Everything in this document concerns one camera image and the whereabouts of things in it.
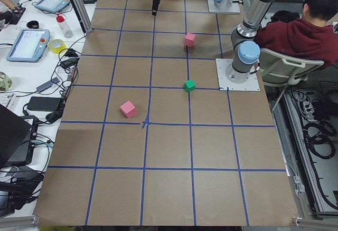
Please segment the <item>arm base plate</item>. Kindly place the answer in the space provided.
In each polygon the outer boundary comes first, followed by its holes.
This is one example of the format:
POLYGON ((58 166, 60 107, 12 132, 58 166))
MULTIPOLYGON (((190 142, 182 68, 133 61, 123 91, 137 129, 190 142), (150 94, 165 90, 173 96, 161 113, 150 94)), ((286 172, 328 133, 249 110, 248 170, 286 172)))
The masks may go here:
POLYGON ((208 0, 208 11, 210 14, 240 14, 240 7, 237 0, 223 0, 221 2, 215 2, 214 0, 208 0))
POLYGON ((233 59, 216 59, 220 91, 260 91, 255 67, 249 72, 239 73, 232 67, 233 59))

